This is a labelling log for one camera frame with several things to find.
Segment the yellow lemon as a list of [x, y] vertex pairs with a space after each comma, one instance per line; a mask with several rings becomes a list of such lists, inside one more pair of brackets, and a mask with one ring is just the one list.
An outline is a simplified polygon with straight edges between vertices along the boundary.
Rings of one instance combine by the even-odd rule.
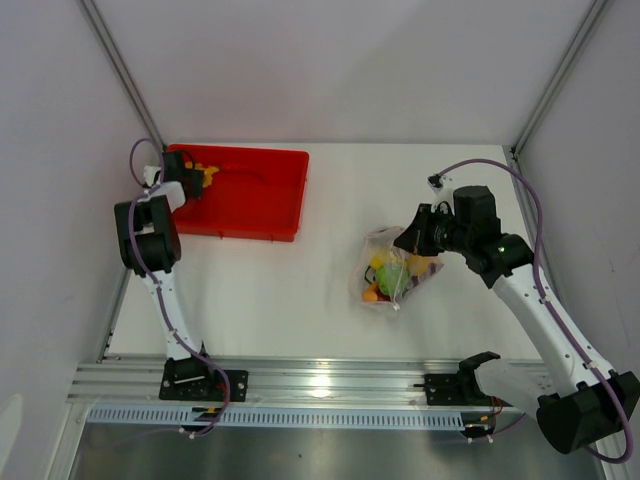
[[429, 266], [429, 259], [427, 257], [410, 254], [407, 265], [411, 276], [421, 276]]

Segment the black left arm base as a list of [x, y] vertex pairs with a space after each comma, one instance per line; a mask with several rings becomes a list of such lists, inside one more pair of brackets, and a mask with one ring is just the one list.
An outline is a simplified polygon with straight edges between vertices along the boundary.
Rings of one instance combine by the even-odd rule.
[[198, 359], [168, 359], [164, 364], [159, 399], [222, 402], [226, 395], [229, 395], [231, 402], [244, 402], [249, 372], [226, 370], [225, 373], [229, 380], [229, 389], [226, 388], [223, 376], [219, 372]]

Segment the ginger root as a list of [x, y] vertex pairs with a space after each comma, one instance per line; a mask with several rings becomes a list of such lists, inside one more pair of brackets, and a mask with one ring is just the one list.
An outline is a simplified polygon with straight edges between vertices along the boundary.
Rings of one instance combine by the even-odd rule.
[[207, 189], [213, 184], [213, 176], [220, 172], [218, 166], [206, 166], [202, 163], [187, 161], [185, 168], [190, 176], [193, 188]]

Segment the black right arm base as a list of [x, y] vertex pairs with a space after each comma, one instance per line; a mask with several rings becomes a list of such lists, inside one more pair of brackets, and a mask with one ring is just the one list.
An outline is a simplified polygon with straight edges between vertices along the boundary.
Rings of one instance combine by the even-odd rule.
[[482, 352], [460, 361], [455, 373], [424, 374], [413, 387], [424, 392], [429, 406], [489, 407], [492, 399], [480, 390], [474, 373], [482, 364], [500, 358], [497, 353]]

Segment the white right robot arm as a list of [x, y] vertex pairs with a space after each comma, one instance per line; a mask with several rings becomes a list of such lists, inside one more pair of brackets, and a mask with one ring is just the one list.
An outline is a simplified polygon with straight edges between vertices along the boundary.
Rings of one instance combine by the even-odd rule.
[[610, 435], [625, 435], [639, 400], [639, 380], [619, 373], [579, 331], [549, 288], [526, 241], [501, 228], [494, 195], [485, 186], [444, 189], [435, 204], [421, 204], [395, 246], [419, 256], [454, 252], [514, 314], [551, 377], [548, 387], [491, 352], [461, 363], [458, 395], [468, 403], [497, 397], [534, 418], [563, 454]]

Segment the yellow mango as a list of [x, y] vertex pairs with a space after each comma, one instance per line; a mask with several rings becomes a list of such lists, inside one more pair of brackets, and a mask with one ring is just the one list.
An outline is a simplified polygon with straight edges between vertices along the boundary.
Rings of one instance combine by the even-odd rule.
[[369, 261], [369, 266], [374, 270], [379, 270], [380, 268], [389, 265], [394, 262], [394, 256], [389, 251], [378, 252], [373, 256], [373, 258]]

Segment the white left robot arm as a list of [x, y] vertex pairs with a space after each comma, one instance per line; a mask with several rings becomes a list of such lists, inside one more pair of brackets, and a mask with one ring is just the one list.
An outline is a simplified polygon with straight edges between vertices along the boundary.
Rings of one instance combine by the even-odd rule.
[[165, 152], [158, 166], [143, 173], [143, 193], [114, 206], [121, 260], [149, 292], [163, 330], [166, 357], [173, 361], [205, 354], [200, 334], [187, 320], [176, 286], [175, 265], [182, 250], [175, 210], [202, 192], [203, 174], [186, 167], [178, 152]]

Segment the clear zip bag pink dots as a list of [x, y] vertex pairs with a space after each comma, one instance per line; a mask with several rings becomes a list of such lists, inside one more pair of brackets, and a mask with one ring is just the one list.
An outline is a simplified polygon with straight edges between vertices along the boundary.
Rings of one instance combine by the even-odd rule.
[[364, 236], [363, 248], [349, 282], [353, 301], [386, 316], [396, 315], [402, 304], [437, 275], [443, 263], [396, 247], [402, 227], [382, 228]]

